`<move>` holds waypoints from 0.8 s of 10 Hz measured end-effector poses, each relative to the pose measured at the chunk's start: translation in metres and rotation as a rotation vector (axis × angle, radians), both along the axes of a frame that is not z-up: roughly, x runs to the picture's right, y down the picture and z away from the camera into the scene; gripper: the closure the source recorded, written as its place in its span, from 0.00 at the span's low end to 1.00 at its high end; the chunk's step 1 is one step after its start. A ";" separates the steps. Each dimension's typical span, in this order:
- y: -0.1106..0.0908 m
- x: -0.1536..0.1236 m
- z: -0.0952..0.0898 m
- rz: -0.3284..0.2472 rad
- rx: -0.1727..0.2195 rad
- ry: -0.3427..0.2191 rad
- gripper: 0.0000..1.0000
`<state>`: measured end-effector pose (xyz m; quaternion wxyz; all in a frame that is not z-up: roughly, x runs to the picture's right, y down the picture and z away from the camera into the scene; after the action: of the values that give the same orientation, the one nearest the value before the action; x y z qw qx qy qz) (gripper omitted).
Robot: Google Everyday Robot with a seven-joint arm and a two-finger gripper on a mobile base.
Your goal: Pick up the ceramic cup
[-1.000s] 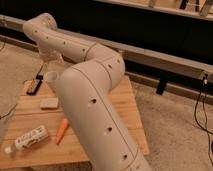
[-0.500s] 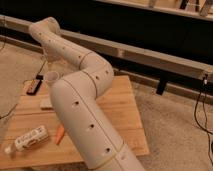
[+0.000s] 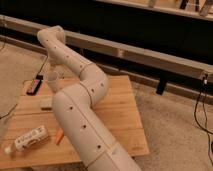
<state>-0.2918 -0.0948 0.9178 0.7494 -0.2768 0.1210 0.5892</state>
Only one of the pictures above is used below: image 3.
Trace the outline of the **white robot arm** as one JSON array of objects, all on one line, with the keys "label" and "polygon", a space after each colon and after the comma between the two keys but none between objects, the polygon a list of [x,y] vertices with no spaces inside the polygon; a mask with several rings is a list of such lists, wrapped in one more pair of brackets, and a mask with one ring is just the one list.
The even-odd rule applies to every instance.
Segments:
[{"label": "white robot arm", "polygon": [[79,77],[53,95],[52,111],[87,170],[142,171],[92,109],[108,93],[107,75],[65,45],[62,27],[42,29],[37,38],[53,64],[63,64]]}]

